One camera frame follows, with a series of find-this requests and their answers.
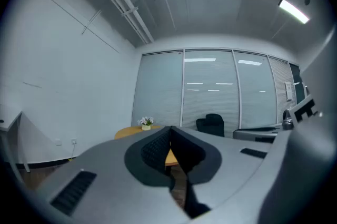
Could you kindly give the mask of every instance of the white flowers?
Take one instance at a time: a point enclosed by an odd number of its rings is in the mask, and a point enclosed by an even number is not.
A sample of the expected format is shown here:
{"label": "white flowers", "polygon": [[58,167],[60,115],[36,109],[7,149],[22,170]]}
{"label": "white flowers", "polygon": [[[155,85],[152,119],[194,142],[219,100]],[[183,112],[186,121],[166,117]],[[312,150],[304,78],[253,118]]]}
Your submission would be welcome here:
{"label": "white flowers", "polygon": [[153,124],[153,118],[152,117],[143,117],[140,120],[137,121],[138,125],[152,125]]}

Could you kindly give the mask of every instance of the baseboard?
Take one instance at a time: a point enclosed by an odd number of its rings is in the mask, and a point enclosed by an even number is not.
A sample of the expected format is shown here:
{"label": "baseboard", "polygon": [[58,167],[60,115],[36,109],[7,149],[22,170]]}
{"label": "baseboard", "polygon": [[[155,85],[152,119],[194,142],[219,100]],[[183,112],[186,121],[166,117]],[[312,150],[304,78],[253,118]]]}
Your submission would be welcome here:
{"label": "baseboard", "polygon": [[[48,167],[63,165],[63,164],[68,163],[68,162],[69,162],[68,159],[60,159],[60,160],[47,161],[47,162],[41,162],[41,163],[29,163],[28,167],[30,169],[41,169],[41,168],[48,168]],[[10,167],[8,162],[5,162],[5,166]],[[17,163],[16,167],[19,170],[25,169],[25,166],[22,163]]]}

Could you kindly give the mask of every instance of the floor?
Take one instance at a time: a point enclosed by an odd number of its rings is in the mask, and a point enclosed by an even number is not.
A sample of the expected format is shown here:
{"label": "floor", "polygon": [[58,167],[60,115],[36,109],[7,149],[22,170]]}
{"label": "floor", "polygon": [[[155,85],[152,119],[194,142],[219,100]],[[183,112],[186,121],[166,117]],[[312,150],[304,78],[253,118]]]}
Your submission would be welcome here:
{"label": "floor", "polygon": [[[26,172],[25,170],[19,171],[26,186],[31,190],[35,190],[41,184],[41,182],[43,182],[58,167],[60,166],[31,169],[30,173]],[[171,167],[171,175],[175,179],[175,185],[171,191],[171,195],[177,204],[184,208],[186,196],[186,175],[179,165]]]}

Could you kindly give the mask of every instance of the white wall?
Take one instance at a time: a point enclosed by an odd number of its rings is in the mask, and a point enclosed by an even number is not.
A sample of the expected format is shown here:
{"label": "white wall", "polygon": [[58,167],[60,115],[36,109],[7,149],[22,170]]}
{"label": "white wall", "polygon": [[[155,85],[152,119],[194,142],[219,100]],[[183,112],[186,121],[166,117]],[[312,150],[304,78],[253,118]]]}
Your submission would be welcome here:
{"label": "white wall", "polygon": [[79,155],[131,125],[141,56],[104,15],[82,35],[95,12],[91,0],[12,0],[2,20],[0,103],[23,111],[29,163],[69,158],[72,138]]}
{"label": "white wall", "polygon": [[303,72],[319,55],[325,45],[329,42],[332,32],[335,30],[335,21],[322,19],[320,28],[307,30],[301,39],[304,44],[298,46],[297,58],[301,71]]}
{"label": "white wall", "polygon": [[295,54],[280,45],[264,40],[225,34],[199,34],[163,38],[152,44],[141,46],[137,48],[137,50],[144,54],[165,50],[200,47],[234,48],[272,55],[292,63],[297,62]]}

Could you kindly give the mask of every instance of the small flower pot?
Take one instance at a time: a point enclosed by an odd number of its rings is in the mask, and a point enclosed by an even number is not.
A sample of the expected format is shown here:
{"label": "small flower pot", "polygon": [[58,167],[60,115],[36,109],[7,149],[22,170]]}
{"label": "small flower pot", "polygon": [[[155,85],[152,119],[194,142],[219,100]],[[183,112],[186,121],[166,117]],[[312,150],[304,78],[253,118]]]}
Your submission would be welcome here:
{"label": "small flower pot", "polygon": [[150,125],[142,125],[142,130],[150,130],[151,126]]}

